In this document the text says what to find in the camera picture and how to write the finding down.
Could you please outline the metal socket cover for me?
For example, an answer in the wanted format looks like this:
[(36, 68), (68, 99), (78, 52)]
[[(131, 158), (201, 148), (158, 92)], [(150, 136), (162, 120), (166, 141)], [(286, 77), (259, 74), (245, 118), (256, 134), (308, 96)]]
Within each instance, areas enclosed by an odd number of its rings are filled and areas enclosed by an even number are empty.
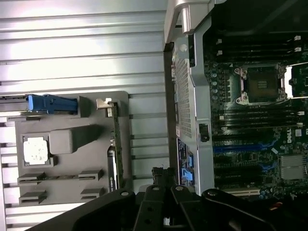
[(308, 98), (308, 63), (288, 66), (284, 80), (287, 98)]

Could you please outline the white expansion slot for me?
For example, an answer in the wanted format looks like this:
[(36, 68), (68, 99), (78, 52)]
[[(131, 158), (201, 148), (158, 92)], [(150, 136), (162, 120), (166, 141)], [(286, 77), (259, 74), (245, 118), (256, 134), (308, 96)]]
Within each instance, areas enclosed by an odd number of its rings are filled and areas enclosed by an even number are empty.
[(223, 190), (226, 193), (232, 194), (234, 196), (238, 197), (245, 197), (245, 196), (255, 196), (260, 195), (260, 189), (259, 188), (236, 188), (236, 189), (224, 189)]

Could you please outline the blue expansion slot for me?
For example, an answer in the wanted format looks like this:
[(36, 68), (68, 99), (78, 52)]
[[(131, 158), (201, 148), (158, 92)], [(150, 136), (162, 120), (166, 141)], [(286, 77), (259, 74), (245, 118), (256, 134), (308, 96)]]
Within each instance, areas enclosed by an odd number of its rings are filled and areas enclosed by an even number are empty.
[(273, 147), (273, 144), (251, 144), (251, 145), (226, 145), (213, 147), (214, 153), (228, 153), (228, 152), (246, 152), (246, 151), (263, 151), (267, 148)]

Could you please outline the hard disk drive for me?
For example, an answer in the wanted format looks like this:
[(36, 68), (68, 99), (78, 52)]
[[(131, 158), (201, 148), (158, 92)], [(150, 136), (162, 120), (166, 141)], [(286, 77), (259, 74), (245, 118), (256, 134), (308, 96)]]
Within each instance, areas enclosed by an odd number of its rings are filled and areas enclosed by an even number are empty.
[(28, 94), (26, 98), (30, 111), (44, 111), (47, 114), (54, 114), (54, 112), (60, 111), (75, 114), (78, 110), (77, 99), (65, 98), (50, 94)]

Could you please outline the silver hard disk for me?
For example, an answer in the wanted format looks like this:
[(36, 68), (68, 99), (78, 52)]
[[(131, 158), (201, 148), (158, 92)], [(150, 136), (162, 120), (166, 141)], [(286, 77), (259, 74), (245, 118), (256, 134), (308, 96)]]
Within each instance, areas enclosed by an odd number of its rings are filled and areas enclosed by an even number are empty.
[(28, 111), (28, 97), (0, 96), (0, 112)]

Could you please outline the green motherboard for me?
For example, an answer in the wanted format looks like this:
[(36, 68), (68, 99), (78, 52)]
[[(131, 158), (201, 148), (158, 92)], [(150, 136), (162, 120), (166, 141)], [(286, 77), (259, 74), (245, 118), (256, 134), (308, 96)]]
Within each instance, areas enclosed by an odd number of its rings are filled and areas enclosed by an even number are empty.
[[(261, 53), (217, 53), (218, 37), (222, 35), (207, 32), (204, 35), (204, 70), (205, 77), (210, 85), (210, 107), (211, 107), (211, 135), (231, 134), (264, 134), (274, 136), (276, 140), (265, 142), (244, 142), (244, 141), (223, 141), (213, 142), (212, 146), (226, 145), (251, 145), (251, 144), (273, 144), (273, 147), (263, 151), (228, 152), (214, 153), (213, 166), (235, 167), (235, 166), (275, 166), (265, 171), (242, 171), (214, 173), (215, 187), (219, 190), (236, 188), (259, 188), (260, 195), (245, 196), (242, 198), (270, 199), (292, 198), (308, 195), (308, 174), (302, 180), (283, 180), (281, 178), (280, 160), (283, 155), (305, 155), (308, 160), (308, 98), (289, 99), (279, 104), (244, 106), (239, 105), (235, 100), (240, 97), (240, 77), (234, 73), (235, 68), (253, 64), (281, 64), (288, 66), (308, 63), (308, 31), (294, 33), (277, 33), (273, 35), (301, 35), (303, 38), (298, 41), (302, 43), (301, 57), (293, 59), (256, 59), (256, 60), (220, 60), (217, 56), (233, 54), (284, 54), (285, 52), (261, 52)], [(227, 41), (226, 43), (247, 43), (247, 42), (283, 42), (283, 41)], [(267, 48), (291, 48), (291, 47), (267, 47)], [(230, 110), (237, 108), (271, 108), (271, 107), (296, 107), (302, 108), (304, 116), (299, 116), (301, 122), (235, 122), (217, 123), (216, 115), (219, 110)]]

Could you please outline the black rear label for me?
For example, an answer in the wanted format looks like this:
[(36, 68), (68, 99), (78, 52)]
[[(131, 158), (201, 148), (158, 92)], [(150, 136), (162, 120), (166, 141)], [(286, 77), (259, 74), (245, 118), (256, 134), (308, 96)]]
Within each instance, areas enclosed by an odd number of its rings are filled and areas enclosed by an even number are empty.
[(179, 168), (189, 168), (188, 166), (188, 146), (179, 138), (177, 138), (177, 158)]

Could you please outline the CPU socket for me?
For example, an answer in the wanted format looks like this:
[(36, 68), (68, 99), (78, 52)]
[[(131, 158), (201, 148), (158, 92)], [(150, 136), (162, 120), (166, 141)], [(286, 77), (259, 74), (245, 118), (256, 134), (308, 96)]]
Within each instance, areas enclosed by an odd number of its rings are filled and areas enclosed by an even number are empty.
[(244, 106), (279, 104), (287, 100), (281, 64), (253, 64), (237, 67), (240, 77), (240, 97), (235, 102)]

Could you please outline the black expansion slot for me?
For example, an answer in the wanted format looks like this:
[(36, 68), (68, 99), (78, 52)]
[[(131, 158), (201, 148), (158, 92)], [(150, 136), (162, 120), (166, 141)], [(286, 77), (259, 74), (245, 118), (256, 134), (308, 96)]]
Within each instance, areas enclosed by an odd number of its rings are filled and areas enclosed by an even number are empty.
[(275, 166), (235, 166), (235, 167), (217, 167), (214, 168), (215, 174), (222, 174), (223, 172), (242, 172), (242, 171), (265, 171), (275, 168)]
[(264, 134), (231, 134), (231, 135), (215, 135), (212, 137), (213, 142), (223, 141), (244, 141), (244, 142), (265, 142), (269, 143), (276, 140), (274, 136)]

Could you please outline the black RAM slot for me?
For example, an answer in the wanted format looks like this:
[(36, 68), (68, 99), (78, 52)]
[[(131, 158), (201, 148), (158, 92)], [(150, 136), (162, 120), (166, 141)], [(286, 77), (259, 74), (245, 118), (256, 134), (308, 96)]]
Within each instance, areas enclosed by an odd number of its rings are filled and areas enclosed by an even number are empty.
[(225, 113), (222, 115), (216, 115), (215, 119), (227, 120), (227, 119), (241, 119), (241, 118), (292, 118), (304, 116), (304, 111), (299, 112), (256, 112), (256, 113)]
[(235, 123), (235, 122), (301, 122), (301, 118), (236, 118), (216, 120), (217, 123)]
[(235, 37), (218, 37), (217, 42), (227, 41), (298, 41), (303, 37), (301, 35), (265, 35), (265, 36), (235, 36)]
[(296, 108), (296, 107), (271, 107), (271, 108), (237, 108), (237, 109), (230, 109), (230, 110), (219, 110), (217, 113), (241, 113), (241, 112), (271, 112), (271, 111), (279, 111), (279, 112), (285, 112), (285, 111), (303, 111), (302, 108)]
[(301, 42), (247, 42), (247, 43), (220, 43), (216, 45), (217, 47), (301, 47)]
[(220, 55), (217, 59), (220, 60), (256, 60), (256, 59), (293, 59), (301, 57), (302, 53), (284, 53), (284, 54), (233, 54)]
[(261, 52), (285, 52), (285, 53), (292, 53), (292, 52), (302, 52), (301, 47), (295, 48), (221, 48), (217, 50), (217, 53), (224, 54), (224, 53), (261, 53)]

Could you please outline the grey parts rack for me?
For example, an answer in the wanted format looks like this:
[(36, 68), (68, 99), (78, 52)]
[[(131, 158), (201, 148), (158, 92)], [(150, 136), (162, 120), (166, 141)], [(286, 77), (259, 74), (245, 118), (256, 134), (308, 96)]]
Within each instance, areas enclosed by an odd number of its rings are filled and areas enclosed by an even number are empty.
[[(107, 150), (113, 121), (106, 117), (104, 110), (97, 110), (96, 99), (111, 98), (118, 103), (123, 188), (129, 186), (128, 94), (114, 91), (70, 94), (69, 97), (78, 102), (74, 115), (40, 115), (15, 122), (21, 206), (81, 203), (109, 193)], [(25, 165), (23, 143), (33, 137), (47, 141), (49, 159), (44, 165)]]

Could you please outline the silver CPU chip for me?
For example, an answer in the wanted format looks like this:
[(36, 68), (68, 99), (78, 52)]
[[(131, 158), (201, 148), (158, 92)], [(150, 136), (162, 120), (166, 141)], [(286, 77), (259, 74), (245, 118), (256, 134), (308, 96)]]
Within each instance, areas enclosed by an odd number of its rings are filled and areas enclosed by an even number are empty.
[(43, 137), (28, 138), (23, 143), (24, 162), (26, 166), (44, 165), (48, 161), (48, 145)]

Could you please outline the open black PC case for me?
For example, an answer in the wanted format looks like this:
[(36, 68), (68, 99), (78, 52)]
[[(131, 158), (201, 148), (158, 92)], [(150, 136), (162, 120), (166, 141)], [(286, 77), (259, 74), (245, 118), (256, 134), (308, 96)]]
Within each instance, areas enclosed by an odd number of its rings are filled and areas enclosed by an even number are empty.
[[(308, 31), (308, 0), (168, 0), (164, 35), (172, 53), (176, 139), (181, 139), (193, 155), (194, 166), (188, 170), (194, 173), (194, 185), (186, 187), (194, 193), (200, 195), (205, 190), (217, 189), (210, 85), (204, 70), (204, 35), (210, 32), (235, 37), (305, 31)], [(182, 185), (179, 166), (178, 181)], [(308, 195), (247, 199), (308, 205)]]

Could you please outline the silver chipset heatsink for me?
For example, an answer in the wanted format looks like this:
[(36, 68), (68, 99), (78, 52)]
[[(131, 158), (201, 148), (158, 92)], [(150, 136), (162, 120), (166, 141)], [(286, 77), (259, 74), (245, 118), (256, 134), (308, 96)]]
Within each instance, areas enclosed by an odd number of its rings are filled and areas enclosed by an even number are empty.
[(280, 160), (283, 180), (302, 180), (308, 174), (308, 160), (305, 155), (283, 155)]

